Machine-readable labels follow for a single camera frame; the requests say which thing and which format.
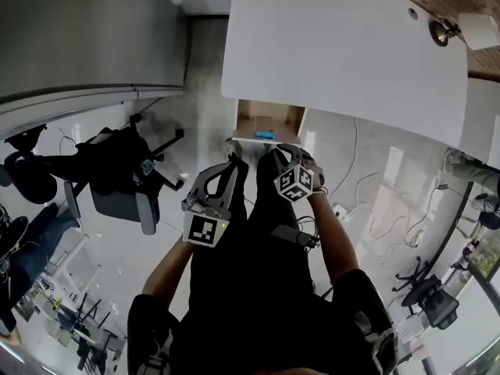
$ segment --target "blue object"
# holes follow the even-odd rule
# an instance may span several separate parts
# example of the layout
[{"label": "blue object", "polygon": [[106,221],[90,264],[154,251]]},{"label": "blue object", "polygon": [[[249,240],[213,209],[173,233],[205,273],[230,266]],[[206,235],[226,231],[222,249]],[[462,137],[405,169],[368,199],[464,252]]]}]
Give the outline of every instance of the blue object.
[{"label": "blue object", "polygon": [[264,139],[274,139],[276,136],[272,132],[262,132],[259,130],[255,131],[255,135],[258,138],[264,138]]}]

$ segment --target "cable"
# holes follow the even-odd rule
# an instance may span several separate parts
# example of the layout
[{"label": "cable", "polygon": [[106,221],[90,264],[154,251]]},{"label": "cable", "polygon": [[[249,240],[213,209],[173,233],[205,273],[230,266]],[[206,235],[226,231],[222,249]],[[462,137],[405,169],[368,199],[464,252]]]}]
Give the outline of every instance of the cable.
[{"label": "cable", "polygon": [[171,227],[172,229],[176,230],[177,232],[179,232],[180,234],[182,234],[182,230],[178,230],[174,225],[170,225],[168,222],[164,221],[164,220],[161,220],[159,222],[163,222],[165,225],[168,225],[169,227]]},{"label": "cable", "polygon": [[57,127],[57,129],[59,129],[59,132],[61,132],[61,134],[62,134],[61,140],[59,141],[59,155],[63,155],[62,146],[63,146],[64,139],[68,139],[68,140],[72,141],[75,148],[76,148],[77,143],[75,142],[75,140],[72,137],[66,136],[60,127]]},{"label": "cable", "polygon": [[327,297],[330,295],[330,293],[331,293],[332,291],[334,291],[334,287],[333,287],[333,286],[332,286],[332,287],[330,287],[330,289],[328,289],[327,291],[325,291],[325,292],[321,295],[321,298],[327,298]]},{"label": "cable", "polygon": [[316,226],[316,220],[311,217],[311,216],[301,216],[300,218],[297,218],[297,223],[301,227],[300,231],[302,232],[302,229],[304,228],[303,225],[304,223],[314,223],[314,237],[318,237],[318,227]]},{"label": "cable", "polygon": [[332,205],[331,199],[334,197],[335,192],[338,189],[340,189],[340,187],[342,186],[342,184],[345,182],[345,180],[351,174],[352,167],[354,166],[354,162],[356,161],[356,156],[358,154],[358,142],[359,142],[359,138],[358,138],[358,119],[356,117],[354,117],[354,124],[355,124],[355,139],[356,139],[356,142],[355,142],[355,145],[354,145],[354,154],[352,155],[351,166],[349,167],[349,171],[347,171],[347,173],[345,174],[345,177],[341,180],[341,183],[338,184],[338,186],[334,189],[334,191],[332,191],[332,193],[330,195],[330,205]]},{"label": "cable", "polygon": [[384,234],[382,234],[381,236],[374,236],[372,234],[372,230],[373,230],[373,225],[375,224],[375,221],[376,221],[376,218],[375,218],[375,214],[373,213],[373,206],[370,204],[370,203],[367,203],[367,202],[360,202],[359,201],[359,186],[361,185],[361,183],[364,181],[364,180],[367,180],[367,179],[370,179],[371,177],[380,177],[382,178],[382,180],[384,180],[386,183],[388,183],[389,185],[391,185],[392,188],[394,188],[397,192],[399,192],[401,195],[405,196],[405,197],[408,197],[408,193],[402,191],[399,187],[397,187],[396,185],[394,185],[389,179],[387,179],[386,177],[384,177],[381,173],[371,173],[370,175],[366,175],[365,177],[362,177],[360,180],[358,180],[358,183],[356,184],[356,190],[355,190],[355,197],[356,197],[356,206],[354,209],[352,209],[351,211],[349,211],[347,213],[347,216],[351,216],[357,209],[363,207],[363,206],[368,206],[370,207],[370,211],[371,211],[371,215],[373,217],[372,219],[372,223],[370,224],[370,228],[368,230],[368,233],[369,235],[376,239],[376,240],[380,240],[381,238],[387,236],[388,234],[391,233],[391,231],[394,229],[394,226],[395,224],[399,221],[399,220],[402,220],[404,218],[407,218],[408,221],[406,223],[406,227],[405,227],[405,232],[403,234],[406,234],[407,231],[408,231],[408,226],[409,226],[409,221],[410,221],[410,216],[411,216],[411,204],[409,204],[408,206],[408,216],[399,216],[398,218],[396,218],[396,220],[392,223],[391,227],[389,228],[389,230],[387,232],[385,232]]},{"label": "cable", "polygon": [[[408,245],[409,247],[413,247],[411,245],[408,244],[408,242],[406,241],[406,237],[408,236],[409,232],[411,231],[411,229],[413,229],[414,227],[416,227],[417,225],[420,225],[426,218],[427,216],[429,215],[429,211],[430,211],[430,204],[432,203],[432,195],[434,194],[434,192],[437,190],[437,189],[440,189],[439,186],[435,187],[434,189],[432,189],[432,192],[430,193],[430,197],[429,197],[429,204],[427,205],[427,211],[425,212],[425,215],[422,217],[422,219],[416,223],[414,223],[406,232],[405,232],[405,236],[403,236],[403,242],[405,243],[405,245]],[[416,244],[416,247],[418,247],[420,245],[420,238],[418,236],[414,236],[412,237],[412,239],[410,240],[410,243],[413,241],[414,238],[417,238],[419,243]]]},{"label": "cable", "polygon": [[[453,187],[447,187],[447,189],[451,190],[451,191],[454,191],[458,196],[461,196],[463,198],[465,198],[465,196],[462,194],[462,193],[458,193]],[[486,209],[483,207],[481,207],[480,205],[478,205],[477,203],[473,202],[470,198],[467,198],[467,201],[472,205],[472,208],[477,210],[477,211],[486,211]],[[496,209],[495,207],[493,207],[491,205],[491,203],[488,201],[488,200],[484,200],[483,203],[485,205],[487,205],[487,207],[489,209],[491,209],[493,211],[493,213],[498,213],[500,208],[499,209]]]},{"label": "cable", "polygon": [[314,191],[312,194],[314,195],[315,193],[323,193],[324,195],[328,195],[328,189],[324,186],[318,187],[318,191]]}]

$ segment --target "white table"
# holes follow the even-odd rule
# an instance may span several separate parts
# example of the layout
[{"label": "white table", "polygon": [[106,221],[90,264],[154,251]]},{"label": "white table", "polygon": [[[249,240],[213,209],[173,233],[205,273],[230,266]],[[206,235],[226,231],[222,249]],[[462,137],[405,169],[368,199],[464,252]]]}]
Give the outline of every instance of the white table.
[{"label": "white table", "polygon": [[232,0],[222,93],[357,116],[458,146],[466,46],[454,38],[438,47],[428,21],[409,0]]},{"label": "white table", "polygon": [[90,336],[87,336],[86,334],[80,332],[79,330],[76,330],[74,329],[73,332],[75,333],[75,335],[78,335],[80,338],[83,338],[85,339],[86,341],[88,341],[91,345],[95,345],[97,342],[92,339]]},{"label": "white table", "polygon": [[32,302],[38,307],[40,313],[51,321],[55,320],[58,310],[54,308],[54,304],[43,293],[38,293]]}]

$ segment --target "wall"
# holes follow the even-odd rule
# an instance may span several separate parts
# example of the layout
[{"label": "wall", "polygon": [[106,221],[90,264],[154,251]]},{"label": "wall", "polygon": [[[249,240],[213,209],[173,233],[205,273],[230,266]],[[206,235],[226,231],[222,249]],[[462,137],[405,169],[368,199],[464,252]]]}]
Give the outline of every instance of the wall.
[{"label": "wall", "polygon": [[447,375],[467,363],[500,334],[500,316],[474,279],[457,299],[456,322],[446,330],[429,328],[421,337],[437,375]]},{"label": "wall", "polygon": [[185,21],[169,0],[0,0],[0,7],[8,35],[0,38],[0,97],[74,85],[183,84]]},{"label": "wall", "polygon": [[469,79],[460,150],[500,168],[498,122],[500,122],[500,84],[488,80]]},{"label": "wall", "polygon": [[231,0],[171,0],[187,15],[229,15]]}]

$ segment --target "person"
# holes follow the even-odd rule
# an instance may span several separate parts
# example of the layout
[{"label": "person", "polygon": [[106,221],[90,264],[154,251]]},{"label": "person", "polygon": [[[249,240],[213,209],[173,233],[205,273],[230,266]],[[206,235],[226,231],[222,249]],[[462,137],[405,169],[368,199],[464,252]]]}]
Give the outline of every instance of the person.
[{"label": "person", "polygon": [[[81,225],[68,209],[58,215],[55,203],[43,208],[30,222],[20,241],[21,248],[9,258],[8,277],[0,280],[0,321],[13,321],[11,310],[31,289],[71,227],[81,228]],[[15,327],[10,334],[0,334],[0,341],[21,345],[21,336]]]},{"label": "person", "polygon": [[500,173],[478,161],[465,159],[459,150],[446,150],[442,169],[459,179],[480,184],[496,197],[500,195]]},{"label": "person", "polygon": [[[308,200],[334,285],[332,302],[314,294],[305,249],[271,236],[280,224],[298,229],[291,203],[274,187],[273,152],[259,160],[257,199],[247,219],[248,165],[240,146],[227,144],[238,167],[228,228],[215,248],[180,237],[146,280],[128,316],[128,372],[390,373],[391,321],[327,196],[314,193]],[[306,157],[306,166],[315,165]],[[315,176],[313,187],[320,186]],[[169,307],[189,259],[189,310],[179,322]]]}]

